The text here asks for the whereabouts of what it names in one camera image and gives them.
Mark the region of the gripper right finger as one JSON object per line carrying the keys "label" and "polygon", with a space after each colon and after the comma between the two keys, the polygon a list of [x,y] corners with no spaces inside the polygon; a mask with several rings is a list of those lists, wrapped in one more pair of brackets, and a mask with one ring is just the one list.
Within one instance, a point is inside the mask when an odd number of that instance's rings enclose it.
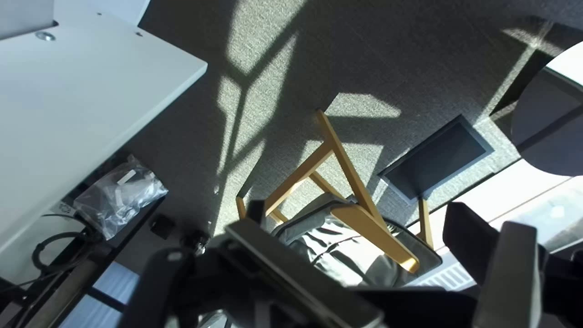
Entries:
{"label": "gripper right finger", "polygon": [[539,318],[537,229],[504,222],[481,284],[472,328],[537,328]]}

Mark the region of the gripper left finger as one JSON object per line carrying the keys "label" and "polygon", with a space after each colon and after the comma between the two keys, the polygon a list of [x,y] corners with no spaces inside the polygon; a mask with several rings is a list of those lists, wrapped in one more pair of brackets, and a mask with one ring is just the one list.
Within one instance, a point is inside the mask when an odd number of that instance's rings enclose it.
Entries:
{"label": "gripper left finger", "polygon": [[266,233],[249,218],[226,233],[266,277],[275,295],[308,324],[318,328],[379,328],[384,313],[355,291],[340,287],[308,260]]}

